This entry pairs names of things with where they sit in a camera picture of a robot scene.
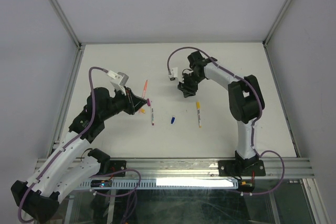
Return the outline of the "white pen purple end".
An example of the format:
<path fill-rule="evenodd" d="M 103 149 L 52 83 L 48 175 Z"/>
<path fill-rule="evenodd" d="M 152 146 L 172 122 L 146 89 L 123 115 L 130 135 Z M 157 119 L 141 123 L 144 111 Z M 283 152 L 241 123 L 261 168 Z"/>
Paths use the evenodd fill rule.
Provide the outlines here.
<path fill-rule="evenodd" d="M 150 101 L 150 109 L 151 109 L 151 125 L 154 126 L 154 109 L 153 109 L 153 102 Z"/>

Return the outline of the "white marker yellow end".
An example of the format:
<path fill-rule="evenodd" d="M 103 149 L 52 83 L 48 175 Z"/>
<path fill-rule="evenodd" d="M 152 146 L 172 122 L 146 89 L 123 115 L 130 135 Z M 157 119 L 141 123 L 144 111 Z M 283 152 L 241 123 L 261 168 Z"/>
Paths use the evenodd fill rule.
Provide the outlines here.
<path fill-rule="evenodd" d="M 202 122 L 201 122 L 201 107 L 200 102 L 196 102 L 196 109 L 197 109 L 197 120 L 198 120 L 198 127 L 202 128 Z"/>

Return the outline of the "orange highlighter pen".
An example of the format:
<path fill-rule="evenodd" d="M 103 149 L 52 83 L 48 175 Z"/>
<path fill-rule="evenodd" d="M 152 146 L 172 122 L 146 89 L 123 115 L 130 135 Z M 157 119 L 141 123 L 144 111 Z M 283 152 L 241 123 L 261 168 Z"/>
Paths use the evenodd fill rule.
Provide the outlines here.
<path fill-rule="evenodd" d="M 143 92 L 142 92 L 142 98 L 143 99 L 145 98 L 147 87 L 148 87 L 148 80 L 146 80 L 145 84 L 144 84 L 144 88 L 143 88 Z"/>

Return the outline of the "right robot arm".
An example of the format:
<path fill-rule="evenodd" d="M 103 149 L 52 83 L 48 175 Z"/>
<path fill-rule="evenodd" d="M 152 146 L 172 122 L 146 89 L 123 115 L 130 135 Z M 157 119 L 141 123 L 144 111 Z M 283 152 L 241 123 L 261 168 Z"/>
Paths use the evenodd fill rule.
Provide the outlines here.
<path fill-rule="evenodd" d="M 196 95 L 198 84 L 213 80 L 228 91 L 229 109 L 238 126 L 238 144 L 235 162 L 227 165 L 225 171 L 233 176 L 246 176 L 259 161 L 255 147 L 257 121 L 265 108 L 263 95 L 254 75 L 239 77 L 225 70 L 212 57 L 205 59 L 199 51 L 188 56 L 190 73 L 182 74 L 183 81 L 177 88 L 185 98 Z"/>

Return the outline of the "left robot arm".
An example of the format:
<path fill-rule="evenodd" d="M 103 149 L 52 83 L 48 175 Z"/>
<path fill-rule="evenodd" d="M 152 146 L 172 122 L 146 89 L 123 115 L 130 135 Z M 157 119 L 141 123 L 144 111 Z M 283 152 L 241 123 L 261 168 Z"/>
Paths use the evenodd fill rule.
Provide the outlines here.
<path fill-rule="evenodd" d="M 104 130 L 106 120 L 121 112 L 134 115 L 145 104 L 146 99 L 134 95 L 130 88 L 115 91 L 113 97 L 108 89 L 95 88 L 56 150 L 26 181 L 17 180 L 12 185 L 10 190 L 19 211 L 46 223 L 83 180 L 106 175 L 110 170 L 110 156 L 97 148 L 89 153 L 87 161 L 72 170 L 68 167 Z"/>

